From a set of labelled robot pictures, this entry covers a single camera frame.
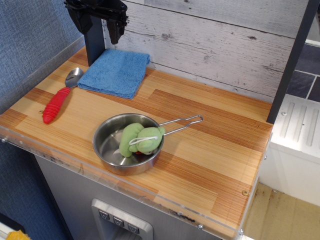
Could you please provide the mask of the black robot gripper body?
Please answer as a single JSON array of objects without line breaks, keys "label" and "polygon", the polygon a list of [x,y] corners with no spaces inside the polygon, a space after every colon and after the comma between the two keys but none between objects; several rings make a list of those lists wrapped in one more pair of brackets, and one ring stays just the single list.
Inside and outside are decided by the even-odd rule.
[{"label": "black robot gripper body", "polygon": [[128,7],[121,0],[65,0],[68,9],[83,10],[90,16],[103,20],[125,20],[128,24],[126,11]]}]

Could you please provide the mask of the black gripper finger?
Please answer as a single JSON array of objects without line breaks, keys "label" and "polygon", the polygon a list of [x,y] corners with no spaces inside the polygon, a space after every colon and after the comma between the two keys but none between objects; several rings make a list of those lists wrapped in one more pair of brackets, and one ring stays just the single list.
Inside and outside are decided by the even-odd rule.
[{"label": "black gripper finger", "polygon": [[68,13],[81,34],[86,34],[93,26],[91,16],[82,9],[69,9]]},{"label": "black gripper finger", "polygon": [[116,45],[119,42],[119,39],[125,32],[125,26],[125,19],[109,19],[107,21],[107,29],[109,32],[110,41],[113,45]]}]

